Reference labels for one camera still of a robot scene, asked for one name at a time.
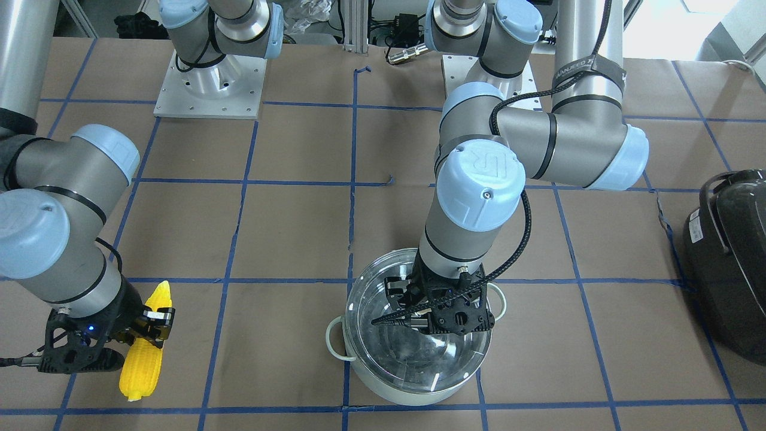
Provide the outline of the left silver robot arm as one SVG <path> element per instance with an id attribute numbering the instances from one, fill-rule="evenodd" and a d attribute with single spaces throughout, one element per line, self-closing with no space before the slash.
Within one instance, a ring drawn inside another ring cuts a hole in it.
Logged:
<path id="1" fill-rule="evenodd" d="M 391 313 L 374 326 L 426 333 L 487 331 L 487 284 L 531 234 L 528 179 L 628 189 L 648 163 L 645 133 L 623 117 L 621 1 L 561 1 L 552 88 L 512 95 L 545 29 L 528 1 L 432 1 L 432 51 L 476 57 L 449 93 L 439 126 L 436 190 L 411 274 L 388 279 Z"/>

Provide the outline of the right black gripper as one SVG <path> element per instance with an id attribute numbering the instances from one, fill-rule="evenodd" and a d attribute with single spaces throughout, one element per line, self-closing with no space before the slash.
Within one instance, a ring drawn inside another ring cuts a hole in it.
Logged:
<path id="1" fill-rule="evenodd" d="M 170 336 L 175 312 L 172 306 L 161 306 L 158 311 L 144 306 L 139 292 L 123 278 L 117 297 L 90 317 L 70 317 L 50 311 L 44 351 L 37 369 L 49 374 L 117 371 L 125 358 L 105 344 L 115 340 L 132 346 L 142 338 L 162 349 Z"/>

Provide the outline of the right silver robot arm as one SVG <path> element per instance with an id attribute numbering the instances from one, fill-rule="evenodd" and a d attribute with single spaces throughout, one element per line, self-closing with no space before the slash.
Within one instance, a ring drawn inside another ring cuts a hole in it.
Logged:
<path id="1" fill-rule="evenodd" d="M 109 126 L 85 125 L 65 141 L 38 135 L 56 1 L 2 2 L 2 276 L 50 306 L 44 345 L 2 366 L 41 373 L 153 368 L 174 321 L 110 263 L 99 233 L 141 160 Z"/>

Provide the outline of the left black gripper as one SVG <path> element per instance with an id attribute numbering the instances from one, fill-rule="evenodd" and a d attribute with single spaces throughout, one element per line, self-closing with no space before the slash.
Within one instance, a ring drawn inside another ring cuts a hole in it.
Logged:
<path id="1" fill-rule="evenodd" d="M 440 276 L 423 263 L 407 278 L 386 277 L 385 297 L 392 313 L 371 321 L 374 326 L 405 326 L 424 335 L 467 335 L 494 328 L 484 268 L 457 279 Z"/>

